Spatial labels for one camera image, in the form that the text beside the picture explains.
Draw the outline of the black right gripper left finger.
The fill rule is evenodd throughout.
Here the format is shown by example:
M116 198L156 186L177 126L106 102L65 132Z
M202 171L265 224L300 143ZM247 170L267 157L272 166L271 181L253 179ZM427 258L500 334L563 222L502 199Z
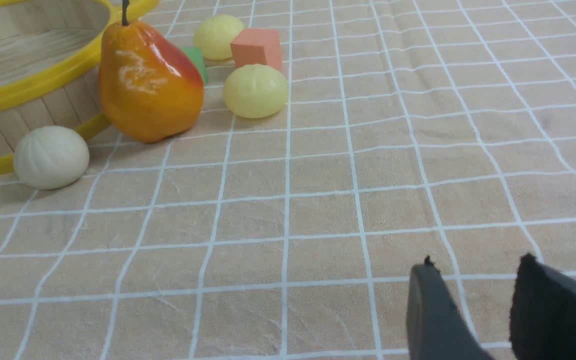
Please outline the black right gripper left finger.
M412 360L492 359L474 339L430 256L410 269L406 335Z

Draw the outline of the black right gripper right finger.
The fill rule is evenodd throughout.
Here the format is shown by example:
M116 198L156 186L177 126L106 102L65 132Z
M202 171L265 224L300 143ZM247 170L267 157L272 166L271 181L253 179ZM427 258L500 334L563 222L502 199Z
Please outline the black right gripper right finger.
M530 253L516 273L510 347L518 360L576 360L576 280Z

